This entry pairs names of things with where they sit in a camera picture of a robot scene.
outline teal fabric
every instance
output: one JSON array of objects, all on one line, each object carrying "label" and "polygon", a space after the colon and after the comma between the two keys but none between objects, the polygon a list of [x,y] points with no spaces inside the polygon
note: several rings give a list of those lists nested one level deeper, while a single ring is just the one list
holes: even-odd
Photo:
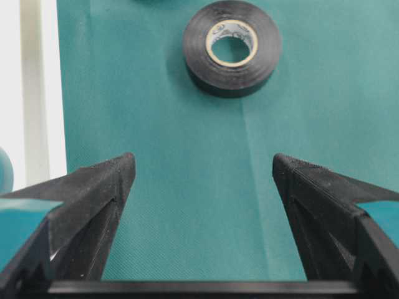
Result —
[{"label": "teal fabric", "polygon": [[12,191],[14,171],[7,153],[0,148],[0,194]]},{"label": "teal fabric", "polygon": [[186,71],[183,31],[210,2],[58,1],[68,169],[137,159],[104,279],[305,279],[278,152],[399,189],[398,1],[250,1],[283,52],[236,100]]},{"label": "teal fabric", "polygon": [[0,271],[36,230],[58,201],[0,198]]},{"label": "teal fabric", "polygon": [[357,204],[373,218],[399,248],[399,202],[377,201]]},{"label": "teal fabric", "polygon": [[240,62],[250,54],[245,42],[232,36],[224,37],[215,42],[212,51],[217,58],[226,62]]}]

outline black electrical tape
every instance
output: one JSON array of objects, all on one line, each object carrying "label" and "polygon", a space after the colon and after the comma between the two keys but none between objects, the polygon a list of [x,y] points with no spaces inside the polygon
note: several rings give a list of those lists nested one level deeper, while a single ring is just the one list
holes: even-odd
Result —
[{"label": "black electrical tape", "polygon": [[[249,60],[231,65],[212,58],[209,50],[213,43],[227,36],[238,37],[248,45]],[[202,89],[222,97],[241,97],[259,89],[275,69],[280,53],[281,37],[273,20],[243,1],[205,6],[190,20],[184,34],[191,77]]]}]

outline textured black plastic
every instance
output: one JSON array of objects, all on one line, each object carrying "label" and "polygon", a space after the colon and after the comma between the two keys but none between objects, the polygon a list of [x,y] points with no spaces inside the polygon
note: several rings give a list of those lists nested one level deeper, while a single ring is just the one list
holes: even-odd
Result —
[{"label": "textured black plastic", "polygon": [[[99,280],[135,179],[131,153],[13,193],[9,199],[62,201],[0,273],[0,298],[14,282]],[[38,269],[42,275],[37,276]]]},{"label": "textured black plastic", "polygon": [[[228,19],[246,22],[258,37],[256,55],[240,67],[219,65],[206,51],[209,30]],[[281,37],[273,20],[258,7],[243,1],[218,1],[190,20],[183,46],[186,64],[199,87],[217,96],[241,97],[262,87],[270,77],[279,61]]]},{"label": "textured black plastic", "polygon": [[309,280],[352,280],[372,298],[399,298],[399,250],[356,205],[398,193],[283,154],[273,178]]}]

